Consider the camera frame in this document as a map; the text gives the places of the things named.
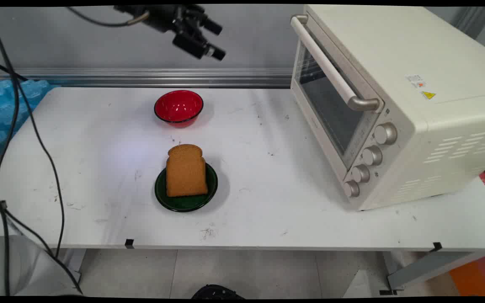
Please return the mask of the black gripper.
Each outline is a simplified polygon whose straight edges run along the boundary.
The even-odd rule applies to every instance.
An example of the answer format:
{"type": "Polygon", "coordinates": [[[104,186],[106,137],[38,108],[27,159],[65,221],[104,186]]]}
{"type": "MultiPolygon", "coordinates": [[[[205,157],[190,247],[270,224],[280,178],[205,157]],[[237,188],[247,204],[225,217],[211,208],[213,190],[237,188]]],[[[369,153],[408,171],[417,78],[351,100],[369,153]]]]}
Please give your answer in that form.
{"type": "MultiPolygon", "coordinates": [[[[204,27],[216,36],[223,30],[223,27],[213,21],[200,5],[115,5],[114,10],[131,15],[129,25],[145,23],[162,33],[179,32],[184,28],[185,19],[194,22],[198,28],[204,27]]],[[[225,50],[186,33],[176,34],[173,44],[197,59],[212,57],[223,60],[227,54],[225,50]]]]}

